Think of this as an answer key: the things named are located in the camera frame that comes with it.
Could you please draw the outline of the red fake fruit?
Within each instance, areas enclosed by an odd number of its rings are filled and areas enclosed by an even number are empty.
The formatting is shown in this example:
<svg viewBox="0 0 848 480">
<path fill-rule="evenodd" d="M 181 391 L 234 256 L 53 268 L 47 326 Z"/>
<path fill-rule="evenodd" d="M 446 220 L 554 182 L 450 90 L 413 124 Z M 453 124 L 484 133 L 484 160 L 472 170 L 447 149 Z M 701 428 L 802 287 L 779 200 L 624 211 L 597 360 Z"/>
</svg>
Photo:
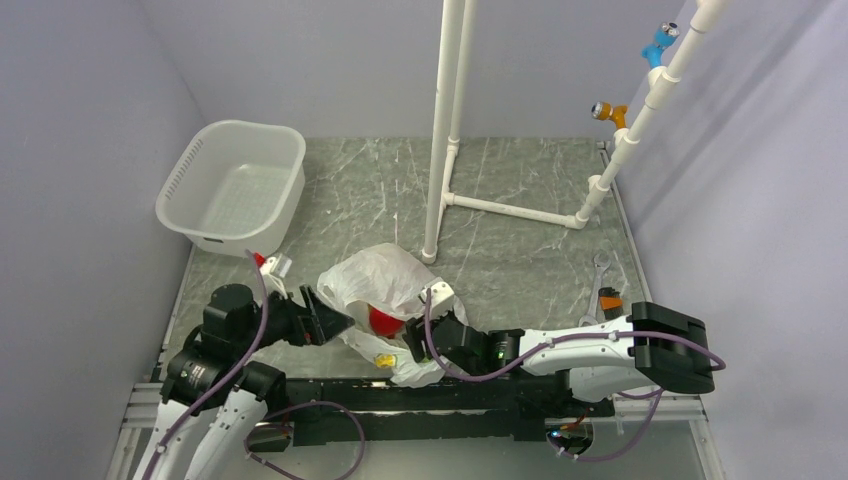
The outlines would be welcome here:
<svg viewBox="0 0 848 480">
<path fill-rule="evenodd" d="M 405 329 L 405 321 L 386 314 L 373 306 L 368 307 L 368 322 L 371 330 L 380 337 L 394 339 Z"/>
</svg>

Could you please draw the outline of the blue nozzle on pipe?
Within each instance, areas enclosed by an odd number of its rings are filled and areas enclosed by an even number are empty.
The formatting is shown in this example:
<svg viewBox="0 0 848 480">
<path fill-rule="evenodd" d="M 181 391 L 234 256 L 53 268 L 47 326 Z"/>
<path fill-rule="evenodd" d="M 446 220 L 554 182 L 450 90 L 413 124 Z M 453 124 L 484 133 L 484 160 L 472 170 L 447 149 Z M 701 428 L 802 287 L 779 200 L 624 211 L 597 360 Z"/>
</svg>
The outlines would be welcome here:
<svg viewBox="0 0 848 480">
<path fill-rule="evenodd" d="M 662 66 L 663 53 L 677 41 L 679 35 L 680 31 L 675 22 L 660 24 L 652 41 L 641 51 L 641 56 L 647 61 L 650 69 Z"/>
</svg>

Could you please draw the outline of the silver wrench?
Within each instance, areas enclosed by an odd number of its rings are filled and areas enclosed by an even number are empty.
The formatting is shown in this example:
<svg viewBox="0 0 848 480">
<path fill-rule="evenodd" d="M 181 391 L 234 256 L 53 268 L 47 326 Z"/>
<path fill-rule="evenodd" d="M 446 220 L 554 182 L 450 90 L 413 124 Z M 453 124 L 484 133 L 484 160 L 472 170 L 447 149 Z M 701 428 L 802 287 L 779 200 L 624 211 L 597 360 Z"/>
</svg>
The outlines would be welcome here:
<svg viewBox="0 0 848 480">
<path fill-rule="evenodd" d="M 603 286 L 604 274 L 610 267 L 611 260 L 606 252 L 601 251 L 594 256 L 593 265 L 594 276 L 592 282 L 592 289 L 590 291 L 587 310 L 578 321 L 579 327 L 596 325 L 598 323 L 597 310 L 600 302 L 599 290 Z"/>
</svg>

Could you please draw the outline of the white plastic basin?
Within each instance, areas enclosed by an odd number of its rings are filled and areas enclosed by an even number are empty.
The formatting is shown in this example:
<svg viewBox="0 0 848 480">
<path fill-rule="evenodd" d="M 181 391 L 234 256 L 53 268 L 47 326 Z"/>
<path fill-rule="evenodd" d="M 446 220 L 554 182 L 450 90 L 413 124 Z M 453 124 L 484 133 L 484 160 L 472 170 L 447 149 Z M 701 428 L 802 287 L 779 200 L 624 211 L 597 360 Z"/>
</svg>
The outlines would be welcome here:
<svg viewBox="0 0 848 480">
<path fill-rule="evenodd" d="M 297 130 L 242 120 L 202 128 L 163 185 L 159 222 L 198 249 L 268 256 L 281 246 L 305 187 Z"/>
</svg>

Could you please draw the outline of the white PVC pipe frame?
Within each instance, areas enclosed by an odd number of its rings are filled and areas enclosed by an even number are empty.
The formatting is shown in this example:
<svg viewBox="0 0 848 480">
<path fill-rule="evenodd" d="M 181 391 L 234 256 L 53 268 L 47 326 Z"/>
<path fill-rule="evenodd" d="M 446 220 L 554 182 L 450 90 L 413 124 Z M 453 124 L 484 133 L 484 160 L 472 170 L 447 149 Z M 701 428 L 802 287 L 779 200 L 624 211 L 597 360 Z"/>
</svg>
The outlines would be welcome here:
<svg viewBox="0 0 848 480">
<path fill-rule="evenodd" d="M 666 19 L 657 1 L 444 2 L 423 262 L 436 260 L 444 213 L 451 206 L 583 229 L 724 9 L 722 1 L 699 1 L 682 22 Z M 663 22 L 675 22 L 680 35 L 663 53 L 662 66 L 650 69 L 641 51 Z M 590 129 L 579 108 L 598 101 L 627 105 L 627 127 L 615 131 L 611 164 L 589 178 L 572 213 L 451 189 L 465 110 L 480 114 L 479 133 L 487 137 L 579 136 Z"/>
</svg>

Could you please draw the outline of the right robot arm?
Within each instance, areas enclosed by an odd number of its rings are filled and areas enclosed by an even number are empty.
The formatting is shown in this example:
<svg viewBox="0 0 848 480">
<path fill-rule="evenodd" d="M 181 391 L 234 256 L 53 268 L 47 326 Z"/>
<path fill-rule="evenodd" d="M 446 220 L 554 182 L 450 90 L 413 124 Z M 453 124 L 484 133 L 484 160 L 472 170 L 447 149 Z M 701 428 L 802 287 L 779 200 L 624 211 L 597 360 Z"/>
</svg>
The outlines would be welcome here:
<svg viewBox="0 0 848 480">
<path fill-rule="evenodd" d="M 566 378 L 550 392 L 553 406 L 564 415 L 642 387 L 711 393 L 714 372 L 726 366 L 709 350 L 703 321 L 651 302 L 637 302 L 630 313 L 613 320 L 562 330 L 484 333 L 447 312 L 409 322 L 403 339 L 415 360 L 433 360 L 466 382 L 513 372 L 535 377 L 563 372 Z"/>
</svg>

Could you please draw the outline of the orange black brush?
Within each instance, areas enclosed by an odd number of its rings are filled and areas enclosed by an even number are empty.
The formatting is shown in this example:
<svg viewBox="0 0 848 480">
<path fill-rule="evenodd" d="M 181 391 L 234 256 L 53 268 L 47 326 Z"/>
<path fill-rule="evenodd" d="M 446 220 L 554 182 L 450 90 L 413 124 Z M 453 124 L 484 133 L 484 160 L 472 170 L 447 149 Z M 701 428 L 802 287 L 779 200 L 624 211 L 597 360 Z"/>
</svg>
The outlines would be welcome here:
<svg viewBox="0 0 848 480">
<path fill-rule="evenodd" d="M 611 286 L 598 290 L 599 306 L 606 321 L 614 320 L 625 314 L 621 293 Z"/>
</svg>

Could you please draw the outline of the orange nozzle on pipe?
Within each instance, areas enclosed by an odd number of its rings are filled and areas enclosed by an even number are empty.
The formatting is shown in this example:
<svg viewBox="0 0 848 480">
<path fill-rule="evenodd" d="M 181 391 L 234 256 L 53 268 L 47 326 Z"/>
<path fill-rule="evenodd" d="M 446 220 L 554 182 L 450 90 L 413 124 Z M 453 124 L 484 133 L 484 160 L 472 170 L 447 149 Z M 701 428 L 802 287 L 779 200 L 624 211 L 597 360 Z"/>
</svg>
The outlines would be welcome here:
<svg viewBox="0 0 848 480">
<path fill-rule="evenodd" d="M 595 120 L 611 121 L 616 129 L 627 127 L 627 105 L 613 106 L 610 103 L 598 101 L 591 107 L 591 115 Z"/>
</svg>

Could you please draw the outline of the white plastic bag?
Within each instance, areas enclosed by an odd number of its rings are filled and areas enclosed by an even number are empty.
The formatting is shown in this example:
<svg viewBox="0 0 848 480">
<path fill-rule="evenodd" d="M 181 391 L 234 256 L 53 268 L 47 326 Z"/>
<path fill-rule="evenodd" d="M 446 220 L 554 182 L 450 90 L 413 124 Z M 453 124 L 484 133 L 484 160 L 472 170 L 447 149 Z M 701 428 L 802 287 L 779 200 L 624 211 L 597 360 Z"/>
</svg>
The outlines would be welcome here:
<svg viewBox="0 0 848 480">
<path fill-rule="evenodd" d="M 440 381 L 445 371 L 429 360 L 417 363 L 399 338 L 377 336 L 368 322 L 368 307 L 406 322 L 424 315 L 419 294 L 436 276 L 396 244 L 363 249 L 323 272 L 316 293 L 330 307 L 353 317 L 356 324 L 341 340 L 400 387 L 421 388 Z M 465 307 L 455 294 L 452 310 L 467 324 Z"/>
</svg>

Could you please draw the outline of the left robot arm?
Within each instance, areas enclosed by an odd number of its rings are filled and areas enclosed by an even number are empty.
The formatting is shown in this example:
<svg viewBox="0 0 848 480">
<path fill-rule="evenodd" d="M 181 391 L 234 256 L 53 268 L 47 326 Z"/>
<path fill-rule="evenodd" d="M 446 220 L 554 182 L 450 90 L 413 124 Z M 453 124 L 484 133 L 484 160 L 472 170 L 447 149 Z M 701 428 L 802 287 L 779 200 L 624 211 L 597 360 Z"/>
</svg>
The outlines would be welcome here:
<svg viewBox="0 0 848 480">
<path fill-rule="evenodd" d="M 201 323 L 165 369 L 153 433 L 135 478 L 215 479 L 225 456 L 257 423 L 285 411 L 285 373 L 252 360 L 253 353 L 279 341 L 320 346 L 355 325 L 311 287 L 300 293 L 302 304 L 279 292 L 259 303 L 243 284 L 211 294 Z"/>
</svg>

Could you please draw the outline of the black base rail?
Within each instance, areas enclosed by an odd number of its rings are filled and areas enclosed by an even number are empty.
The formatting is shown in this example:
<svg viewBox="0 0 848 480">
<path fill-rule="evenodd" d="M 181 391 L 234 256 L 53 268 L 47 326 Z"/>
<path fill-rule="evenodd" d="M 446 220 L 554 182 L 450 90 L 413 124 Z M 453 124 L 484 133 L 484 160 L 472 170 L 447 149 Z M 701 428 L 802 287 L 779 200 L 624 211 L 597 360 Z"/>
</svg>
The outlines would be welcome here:
<svg viewBox="0 0 848 480">
<path fill-rule="evenodd" d="M 306 407 L 272 420 L 247 438 L 256 453 L 330 442 L 510 438 L 543 441 L 558 420 L 608 418 L 612 401 L 573 398 L 564 373 L 484 382 L 451 378 L 421 388 L 381 378 L 290 379 L 288 403 Z"/>
</svg>

